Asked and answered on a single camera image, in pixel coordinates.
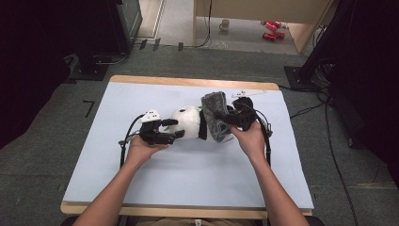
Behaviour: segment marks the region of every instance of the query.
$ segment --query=white paper sheet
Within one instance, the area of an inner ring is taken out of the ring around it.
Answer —
[[[200,106],[200,97],[224,91],[227,103],[241,89],[160,86],[110,82],[63,201],[91,202],[119,169],[120,145],[133,119],[156,109],[163,119],[179,107]],[[294,132],[280,91],[250,97],[272,124],[272,169],[299,208],[312,209]],[[264,207],[262,192],[236,139],[223,144],[176,140],[139,170],[124,203]]]

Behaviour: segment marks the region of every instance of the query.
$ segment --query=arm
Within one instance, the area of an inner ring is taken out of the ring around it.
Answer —
[[[246,132],[232,126],[231,132],[255,169],[271,225],[309,225],[267,164],[261,125],[255,121]]]
[[[150,146],[140,136],[134,136],[123,167],[73,225],[115,225],[135,173],[154,153],[167,147],[167,145]]]

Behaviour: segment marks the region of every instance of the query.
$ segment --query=wooden table edge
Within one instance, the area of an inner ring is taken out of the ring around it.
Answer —
[[[88,207],[84,202],[61,203],[61,211],[64,214],[82,214]],[[311,216],[311,209],[301,209],[305,216]],[[238,209],[238,208],[183,208],[183,207],[147,207],[147,206],[122,206],[120,215],[170,217],[170,218],[247,218],[266,219],[265,210]]]
[[[172,86],[186,86],[186,87],[279,90],[279,86],[275,83],[119,75],[119,74],[112,76],[109,81],[116,83],[172,85]]]

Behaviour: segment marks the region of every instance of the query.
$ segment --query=red object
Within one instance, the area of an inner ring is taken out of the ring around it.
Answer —
[[[276,31],[277,27],[271,22],[265,22],[264,25],[272,31]]]
[[[269,34],[267,32],[264,32],[263,38],[266,40],[275,40],[277,38],[277,36],[275,34]]]
[[[271,22],[274,26],[276,26],[277,28],[281,27],[281,22]]]
[[[274,32],[273,34],[279,39],[284,39],[284,37],[285,37],[284,32]]]

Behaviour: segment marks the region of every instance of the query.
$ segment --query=gray carpet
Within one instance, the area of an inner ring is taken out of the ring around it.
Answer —
[[[66,186],[84,145],[107,81],[114,74],[273,82],[288,86],[283,66],[301,66],[304,56],[151,46],[135,49],[110,66],[103,82],[62,84],[29,130],[0,151],[0,226],[60,225]],[[319,103],[314,93],[283,90],[291,115]],[[89,104],[95,101],[86,118]],[[399,193],[386,165],[367,150],[347,146],[347,134],[333,107],[327,108],[334,152],[359,225],[399,222]],[[323,106],[292,119],[297,147],[314,202],[326,225],[355,225],[327,142]]]

